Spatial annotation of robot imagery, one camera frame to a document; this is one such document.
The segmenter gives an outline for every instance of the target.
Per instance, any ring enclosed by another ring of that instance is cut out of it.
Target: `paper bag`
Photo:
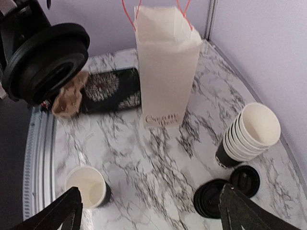
[[[181,125],[202,44],[177,7],[135,9],[145,127]]]

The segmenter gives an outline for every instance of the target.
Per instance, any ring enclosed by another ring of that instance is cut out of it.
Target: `table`
[[[135,49],[92,57],[91,73],[138,67]],[[64,192],[78,165],[98,169],[110,185],[107,207],[84,210],[83,230],[218,230],[220,220],[199,216],[193,193],[203,183],[228,179],[215,151],[223,133],[246,103],[255,101],[228,63],[204,41],[181,127],[144,129],[141,109],[59,119],[55,125],[51,192]],[[279,141],[247,162],[260,174],[252,198],[265,210],[307,229],[307,199],[297,168]]]

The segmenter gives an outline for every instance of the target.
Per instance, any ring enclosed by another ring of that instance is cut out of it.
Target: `wall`
[[[307,1],[219,0],[212,41],[265,104],[307,179]]]
[[[136,47],[134,30],[129,23],[121,0],[52,0],[48,11],[46,0],[39,0],[52,24],[75,22],[84,26],[91,37],[91,56]],[[180,0],[185,8],[187,0]],[[126,0],[126,7],[134,18],[133,7],[138,0]],[[176,5],[176,0],[143,0],[146,6]],[[203,36],[207,20],[209,0],[194,0],[187,16]]]

